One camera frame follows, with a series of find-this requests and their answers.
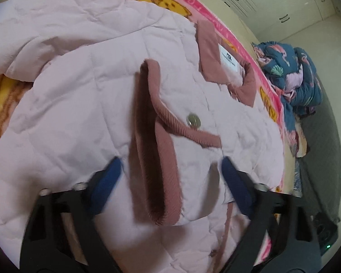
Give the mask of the white wardrobe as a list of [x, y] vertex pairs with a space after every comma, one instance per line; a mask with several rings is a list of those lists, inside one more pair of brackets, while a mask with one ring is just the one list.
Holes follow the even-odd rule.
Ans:
[[260, 41], [282, 40], [336, 14], [332, 0], [222, 0]]

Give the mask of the blue floral quilt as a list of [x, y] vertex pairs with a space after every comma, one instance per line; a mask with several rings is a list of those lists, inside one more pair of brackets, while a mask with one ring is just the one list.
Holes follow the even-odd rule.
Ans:
[[309, 151], [301, 120], [323, 101], [317, 69], [305, 50], [269, 41], [253, 45], [257, 62], [283, 105], [286, 138], [296, 158]]

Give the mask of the grey upholstered headboard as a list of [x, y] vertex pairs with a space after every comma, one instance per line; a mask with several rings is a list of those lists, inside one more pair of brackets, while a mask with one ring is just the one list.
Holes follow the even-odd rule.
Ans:
[[341, 201], [341, 141], [333, 109], [323, 85], [315, 113], [301, 119], [307, 154], [299, 159], [302, 195], [308, 212], [323, 213], [337, 224]]

